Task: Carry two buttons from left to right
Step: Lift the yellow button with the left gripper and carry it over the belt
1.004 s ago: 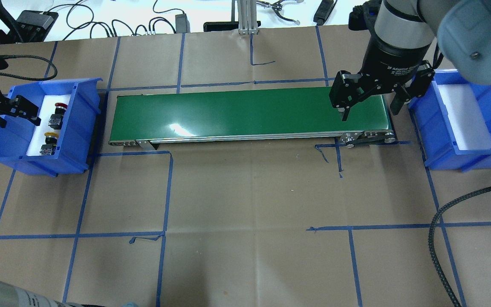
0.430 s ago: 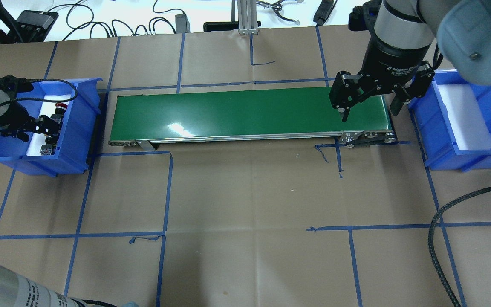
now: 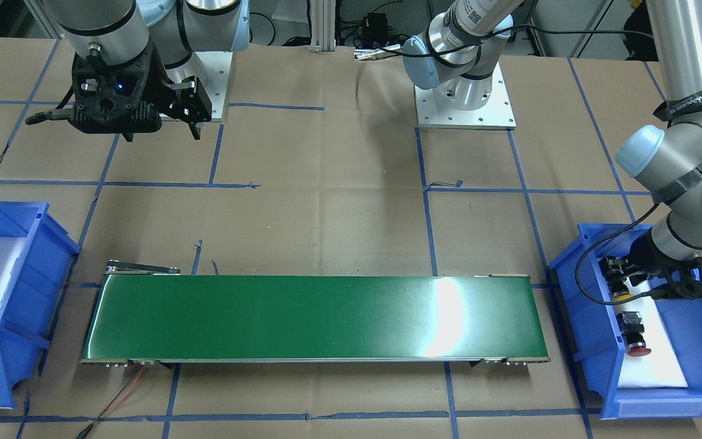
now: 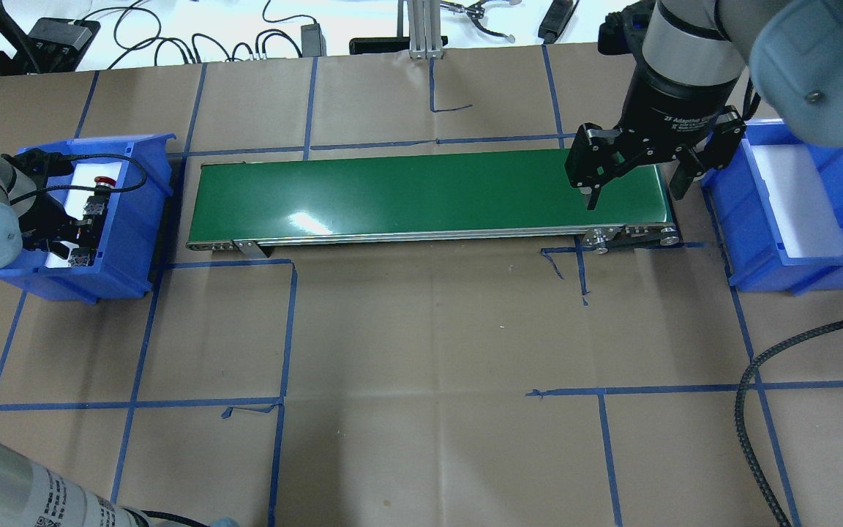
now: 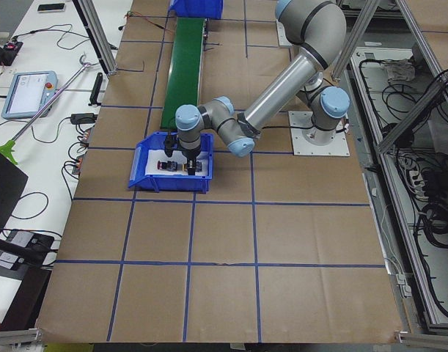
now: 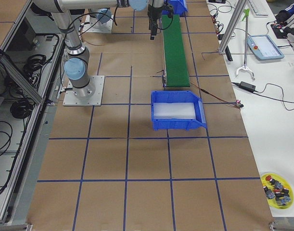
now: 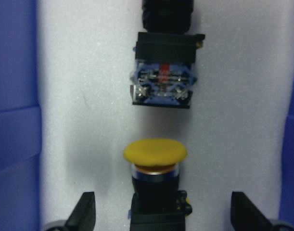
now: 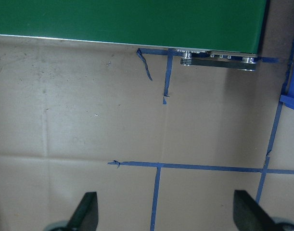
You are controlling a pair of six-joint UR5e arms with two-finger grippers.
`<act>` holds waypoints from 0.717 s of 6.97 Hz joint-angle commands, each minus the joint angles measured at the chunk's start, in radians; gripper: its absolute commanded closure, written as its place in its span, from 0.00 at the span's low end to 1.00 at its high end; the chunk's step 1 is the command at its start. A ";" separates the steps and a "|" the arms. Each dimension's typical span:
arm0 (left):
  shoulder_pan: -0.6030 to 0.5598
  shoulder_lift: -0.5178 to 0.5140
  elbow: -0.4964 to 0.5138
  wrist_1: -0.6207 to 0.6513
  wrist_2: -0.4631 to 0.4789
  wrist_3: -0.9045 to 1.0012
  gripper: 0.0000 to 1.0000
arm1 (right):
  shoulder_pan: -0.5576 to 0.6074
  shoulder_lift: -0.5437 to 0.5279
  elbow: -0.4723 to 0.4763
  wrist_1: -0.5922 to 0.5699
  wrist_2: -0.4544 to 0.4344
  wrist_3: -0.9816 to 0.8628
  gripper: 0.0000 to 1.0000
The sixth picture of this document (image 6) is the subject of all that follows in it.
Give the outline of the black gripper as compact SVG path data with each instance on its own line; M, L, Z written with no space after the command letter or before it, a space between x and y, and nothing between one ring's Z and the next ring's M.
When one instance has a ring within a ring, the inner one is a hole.
M162 7L156 8L154 6L148 5L147 15L149 17L149 30L151 32L150 40L154 40L154 36L157 35L158 20L162 15L162 10Z

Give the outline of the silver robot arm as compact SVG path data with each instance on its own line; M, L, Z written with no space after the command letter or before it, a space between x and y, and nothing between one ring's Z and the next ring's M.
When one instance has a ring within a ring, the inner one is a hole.
M89 23L93 28L100 28L112 19L110 8L89 8Z
M102 8L126 8L131 7L136 11L148 8L150 39L153 40L158 30L158 20L162 11L170 12L173 17L173 6L167 0L35 0L34 3L42 10L50 12L65 39L69 60L64 65L74 95L78 98L87 98L95 93L95 84L87 73L89 62L89 50L82 43L75 29L74 20L70 10L90 9L91 14L99 14Z

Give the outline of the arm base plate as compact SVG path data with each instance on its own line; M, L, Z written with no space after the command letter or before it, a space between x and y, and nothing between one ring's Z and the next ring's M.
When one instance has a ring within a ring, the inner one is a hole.
M73 87L69 80L63 106L101 106L105 76L89 76L89 84L82 89Z
M82 33L100 33L100 34L110 34L112 33L113 22L108 21L106 23L101 22L90 22L89 18L86 19L86 22L83 25Z

